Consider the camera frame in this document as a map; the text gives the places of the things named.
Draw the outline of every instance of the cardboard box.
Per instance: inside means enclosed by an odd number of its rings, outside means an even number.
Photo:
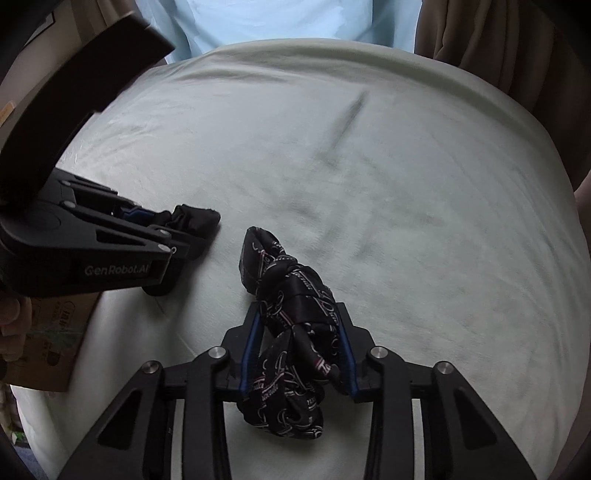
[[[99,296],[90,293],[31,299],[33,327],[21,359],[8,364],[4,382],[34,390],[66,391]]]

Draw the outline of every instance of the human hand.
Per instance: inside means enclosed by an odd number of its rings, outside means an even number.
[[[31,299],[0,293],[0,356],[14,362],[22,356],[32,321]]]

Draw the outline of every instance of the bed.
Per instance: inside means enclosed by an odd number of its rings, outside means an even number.
[[[15,388],[51,478],[143,362],[189,361],[241,323],[251,225],[315,268],[377,343],[458,366],[549,476],[587,370],[591,264],[550,138],[487,83],[361,43],[227,46],[145,73],[59,166],[154,210],[215,208],[222,222],[169,296],[103,295],[68,393]],[[322,407],[323,436],[298,442],[228,406],[233,477],[361,478],[370,409],[335,393]],[[178,439],[173,455],[179,478]]]

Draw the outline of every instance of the metal screw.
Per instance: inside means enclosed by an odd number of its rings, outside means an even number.
[[[209,356],[211,358],[221,358],[224,355],[226,355],[226,349],[222,346],[215,346],[213,348],[209,349],[209,352],[207,352],[209,354]]]
[[[142,372],[149,375],[149,374],[156,373],[159,368],[160,368],[160,366],[158,365],[158,362],[155,362],[154,360],[150,360],[142,365]]]
[[[369,351],[369,354],[374,358],[384,358],[388,355],[388,349],[383,346],[375,346]]]
[[[437,369],[443,375],[449,375],[450,373],[452,373],[455,370],[455,368],[453,368],[453,365],[450,362],[439,362],[437,364]]]

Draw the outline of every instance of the black patterned scarf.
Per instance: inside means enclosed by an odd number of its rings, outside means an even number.
[[[322,383],[345,393],[339,363],[335,299],[312,268],[287,255],[262,228],[246,231],[242,284],[261,303],[261,320],[274,337],[260,356],[252,389],[239,405],[244,419],[279,436],[322,434]]]

